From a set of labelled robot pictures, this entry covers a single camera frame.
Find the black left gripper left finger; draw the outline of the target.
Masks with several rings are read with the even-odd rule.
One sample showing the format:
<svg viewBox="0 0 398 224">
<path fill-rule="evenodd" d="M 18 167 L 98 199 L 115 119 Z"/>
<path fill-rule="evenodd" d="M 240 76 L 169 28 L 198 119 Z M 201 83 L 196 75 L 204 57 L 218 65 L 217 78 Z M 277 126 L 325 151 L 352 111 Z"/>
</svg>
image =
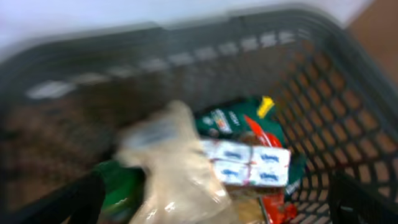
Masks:
<svg viewBox="0 0 398 224">
<path fill-rule="evenodd" d="M 1 223 L 96 224 L 106 195 L 102 177 L 91 172 L 21 209 L 1 215 Z"/>
</svg>

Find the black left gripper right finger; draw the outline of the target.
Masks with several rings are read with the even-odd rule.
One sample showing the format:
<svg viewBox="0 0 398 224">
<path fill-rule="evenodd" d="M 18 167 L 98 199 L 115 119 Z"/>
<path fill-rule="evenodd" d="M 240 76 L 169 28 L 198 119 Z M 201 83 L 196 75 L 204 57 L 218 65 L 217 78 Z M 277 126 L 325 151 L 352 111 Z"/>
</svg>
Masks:
<svg viewBox="0 0 398 224">
<path fill-rule="evenodd" d="M 397 224 L 397 205 L 342 172 L 335 172 L 328 192 L 333 224 Z"/>
</svg>

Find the green lid glass jar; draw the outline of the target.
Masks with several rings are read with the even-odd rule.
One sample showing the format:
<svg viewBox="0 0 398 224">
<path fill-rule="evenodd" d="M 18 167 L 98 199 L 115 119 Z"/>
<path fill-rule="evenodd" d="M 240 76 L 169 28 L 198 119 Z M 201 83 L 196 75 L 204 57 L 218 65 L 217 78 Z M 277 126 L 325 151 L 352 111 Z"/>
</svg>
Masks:
<svg viewBox="0 0 398 224">
<path fill-rule="evenodd" d="M 98 223 L 129 223 L 143 202 L 144 171 L 123 167 L 115 160 L 97 164 L 94 171 L 102 178 L 106 191 Z"/>
</svg>

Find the red spaghetti pasta packet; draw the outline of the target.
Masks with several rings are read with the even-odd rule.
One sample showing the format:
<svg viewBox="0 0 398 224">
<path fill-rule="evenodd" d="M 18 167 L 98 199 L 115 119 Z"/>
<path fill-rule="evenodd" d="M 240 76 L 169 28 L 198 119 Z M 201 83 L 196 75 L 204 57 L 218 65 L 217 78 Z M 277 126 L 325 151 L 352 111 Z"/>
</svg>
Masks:
<svg viewBox="0 0 398 224">
<path fill-rule="evenodd" d="M 283 188 L 234 189 L 230 196 L 241 223 L 289 223 L 298 214 L 297 207 L 285 201 Z"/>
</svg>

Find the blue Kleenex tissue pack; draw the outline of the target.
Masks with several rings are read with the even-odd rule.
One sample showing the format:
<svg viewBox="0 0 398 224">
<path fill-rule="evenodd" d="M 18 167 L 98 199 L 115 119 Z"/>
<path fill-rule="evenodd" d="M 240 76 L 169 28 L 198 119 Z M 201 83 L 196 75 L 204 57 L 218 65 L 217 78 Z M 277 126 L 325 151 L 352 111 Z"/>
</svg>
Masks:
<svg viewBox="0 0 398 224">
<path fill-rule="evenodd" d="M 227 140 L 202 139 L 203 150 L 222 183 L 239 187 L 284 187 L 290 151 Z"/>
</svg>

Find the green coffee sachet bag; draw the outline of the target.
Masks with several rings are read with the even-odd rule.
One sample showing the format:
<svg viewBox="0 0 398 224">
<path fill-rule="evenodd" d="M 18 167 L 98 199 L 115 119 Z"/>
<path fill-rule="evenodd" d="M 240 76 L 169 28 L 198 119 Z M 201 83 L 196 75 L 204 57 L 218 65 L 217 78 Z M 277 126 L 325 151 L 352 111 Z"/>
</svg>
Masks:
<svg viewBox="0 0 398 224">
<path fill-rule="evenodd" d="M 272 98 L 246 98 L 212 107 L 195 116 L 197 131 L 202 139 L 227 140 L 250 146 L 267 146 L 287 149 L 282 126 L 274 121 L 276 108 Z M 304 155 L 293 155 L 290 151 L 289 180 L 284 187 L 254 187 L 226 185 L 230 192 L 234 189 L 263 191 L 283 188 L 289 196 L 299 187 L 306 163 Z"/>
</svg>

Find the grey plastic slotted basket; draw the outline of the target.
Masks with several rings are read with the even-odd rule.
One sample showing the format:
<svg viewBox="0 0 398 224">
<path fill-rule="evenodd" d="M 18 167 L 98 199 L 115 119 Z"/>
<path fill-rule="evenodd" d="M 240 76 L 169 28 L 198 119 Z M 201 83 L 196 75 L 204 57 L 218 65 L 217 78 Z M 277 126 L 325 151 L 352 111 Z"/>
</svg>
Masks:
<svg viewBox="0 0 398 224">
<path fill-rule="evenodd" d="M 119 135 L 172 101 L 195 124 L 212 107 L 262 96 L 287 149 L 306 157 L 285 195 L 298 211 L 289 223 L 332 223 L 335 172 L 397 205 L 397 88 L 331 20 L 285 9 L 75 34 L 1 62 L 1 215 L 117 161 Z"/>
</svg>

